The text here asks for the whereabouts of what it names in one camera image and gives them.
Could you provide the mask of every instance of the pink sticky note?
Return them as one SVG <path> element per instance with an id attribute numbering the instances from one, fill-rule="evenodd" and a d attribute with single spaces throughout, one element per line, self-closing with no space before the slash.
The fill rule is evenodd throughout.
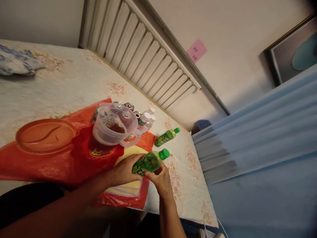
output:
<path id="1" fill-rule="evenodd" d="M 207 49 L 204 46 L 204 43 L 198 38 L 188 49 L 187 54 L 192 59 L 192 61 L 196 63 L 206 52 Z"/>

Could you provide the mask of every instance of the picture frame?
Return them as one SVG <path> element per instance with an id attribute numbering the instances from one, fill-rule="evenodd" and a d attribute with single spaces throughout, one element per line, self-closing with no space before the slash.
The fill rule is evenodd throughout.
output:
<path id="1" fill-rule="evenodd" d="M 317 13 L 313 13 L 264 51 L 275 86 L 317 63 Z"/>

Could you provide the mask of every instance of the radiator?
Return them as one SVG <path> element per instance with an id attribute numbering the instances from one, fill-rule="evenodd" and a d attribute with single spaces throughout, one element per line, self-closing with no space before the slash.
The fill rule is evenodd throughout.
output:
<path id="1" fill-rule="evenodd" d="M 132 0 L 87 0 L 80 45 L 98 52 L 163 109 L 201 89 Z"/>

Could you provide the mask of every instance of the red plastic bag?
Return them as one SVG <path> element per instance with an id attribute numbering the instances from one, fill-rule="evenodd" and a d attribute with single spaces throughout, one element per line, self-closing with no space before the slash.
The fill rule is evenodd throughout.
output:
<path id="1" fill-rule="evenodd" d="M 73 140 L 78 138 L 80 134 L 91 134 L 92 125 L 90 119 L 95 109 L 102 102 L 111 103 L 112 100 L 106 99 L 99 101 L 62 118 L 75 126 L 77 136 Z M 147 132 L 141 137 L 137 146 L 150 152 L 152 151 L 155 139 L 156 136 Z M 76 155 L 76 153 L 74 154 L 76 157 L 72 156 L 71 151 L 73 147 L 74 145 L 71 145 L 65 150 L 55 154 L 34 155 L 21 151 L 18 149 L 15 141 L 11 142 L 0 148 L 0 179 L 50 181 L 58 183 L 68 189 L 74 189 L 90 177 L 112 168 L 117 159 L 123 155 L 124 150 L 122 146 L 118 145 L 114 148 L 114 152 L 107 160 L 96 159 L 95 161 L 89 161 L 86 158 Z M 148 186 L 149 180 L 144 178 L 138 197 L 127 198 L 103 193 L 99 196 L 94 205 L 113 205 L 142 209 L 146 201 Z"/>

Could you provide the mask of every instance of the plastic pitcher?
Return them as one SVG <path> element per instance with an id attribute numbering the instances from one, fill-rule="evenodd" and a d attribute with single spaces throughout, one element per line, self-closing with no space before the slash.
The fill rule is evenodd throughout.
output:
<path id="1" fill-rule="evenodd" d="M 135 145 L 142 135 L 137 130 L 138 119 L 135 114 L 119 102 L 101 103 L 96 123 L 92 130 L 93 150 L 111 150 L 117 144 L 125 148 Z M 125 142 L 124 139 L 130 134 L 135 134 L 136 139 Z"/>

